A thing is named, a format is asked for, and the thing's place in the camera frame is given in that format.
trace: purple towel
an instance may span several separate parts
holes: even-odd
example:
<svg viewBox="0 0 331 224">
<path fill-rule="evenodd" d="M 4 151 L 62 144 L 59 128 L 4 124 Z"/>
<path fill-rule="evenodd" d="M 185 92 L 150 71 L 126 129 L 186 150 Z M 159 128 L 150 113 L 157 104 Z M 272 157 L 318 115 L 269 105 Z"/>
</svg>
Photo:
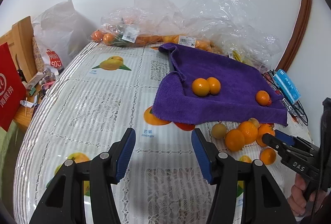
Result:
<svg viewBox="0 0 331 224">
<path fill-rule="evenodd" d="M 228 57 L 177 45 L 163 44 L 161 52 L 171 52 L 175 71 L 163 78 L 158 88 L 153 114 L 163 120 L 186 124 L 208 121 L 242 122 L 251 117 L 261 123 L 287 125 L 287 110 L 258 70 Z M 192 82 L 202 77 L 216 77 L 221 82 L 217 95 L 198 97 L 191 90 Z M 269 107 L 260 106 L 255 95 L 268 92 Z"/>
</svg>

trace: bottle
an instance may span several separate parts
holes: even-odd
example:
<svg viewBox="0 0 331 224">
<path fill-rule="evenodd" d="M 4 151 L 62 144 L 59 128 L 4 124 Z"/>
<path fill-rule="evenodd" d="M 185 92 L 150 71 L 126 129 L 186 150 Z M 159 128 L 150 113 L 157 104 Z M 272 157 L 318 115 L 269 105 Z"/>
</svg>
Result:
<svg viewBox="0 0 331 224">
<path fill-rule="evenodd" d="M 52 80 L 51 80 L 51 77 L 49 76 L 49 74 L 48 74 L 48 70 L 47 69 L 45 69 L 43 72 L 43 75 L 44 75 L 44 77 L 43 77 L 43 81 L 45 82 L 45 83 L 48 83 L 48 82 L 51 82 Z"/>
</svg>

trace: clear plastic wrap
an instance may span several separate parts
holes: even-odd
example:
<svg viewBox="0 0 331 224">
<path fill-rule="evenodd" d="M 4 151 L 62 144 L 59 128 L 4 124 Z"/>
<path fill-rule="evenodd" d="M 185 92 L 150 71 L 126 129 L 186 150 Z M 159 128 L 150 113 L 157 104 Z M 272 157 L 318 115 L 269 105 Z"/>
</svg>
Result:
<svg viewBox="0 0 331 224">
<path fill-rule="evenodd" d="M 182 35 L 194 39 L 191 46 L 266 72 L 280 46 L 276 37 L 254 27 L 255 16 L 249 0 L 189 0 L 182 10 L 169 0 L 134 0 L 133 8 L 103 16 L 92 38 L 106 45 L 143 46 L 180 43 Z"/>
</svg>

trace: price label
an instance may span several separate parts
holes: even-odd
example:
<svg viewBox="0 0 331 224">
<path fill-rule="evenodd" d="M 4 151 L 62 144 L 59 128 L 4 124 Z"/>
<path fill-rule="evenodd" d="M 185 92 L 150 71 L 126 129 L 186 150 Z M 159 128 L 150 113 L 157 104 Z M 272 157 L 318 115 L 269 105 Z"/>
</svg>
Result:
<svg viewBox="0 0 331 224">
<path fill-rule="evenodd" d="M 195 47 L 195 41 L 196 41 L 196 38 L 183 36 L 183 35 L 180 35 L 178 38 L 179 45 L 189 46 L 189 47 L 193 47 L 193 48 Z"/>
</svg>

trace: barcode sticker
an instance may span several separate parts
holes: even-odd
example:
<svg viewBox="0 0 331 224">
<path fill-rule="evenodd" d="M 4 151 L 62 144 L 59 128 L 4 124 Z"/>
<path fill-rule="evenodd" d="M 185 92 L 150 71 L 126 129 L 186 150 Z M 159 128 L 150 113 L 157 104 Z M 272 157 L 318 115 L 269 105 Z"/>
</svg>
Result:
<svg viewBox="0 0 331 224">
<path fill-rule="evenodd" d="M 189 47 L 195 47 L 195 40 L 196 38 L 180 35 L 178 38 L 178 44 Z"/>
<path fill-rule="evenodd" d="M 134 43 L 137 39 L 138 34 L 139 30 L 128 26 L 125 29 L 122 40 Z"/>
</svg>

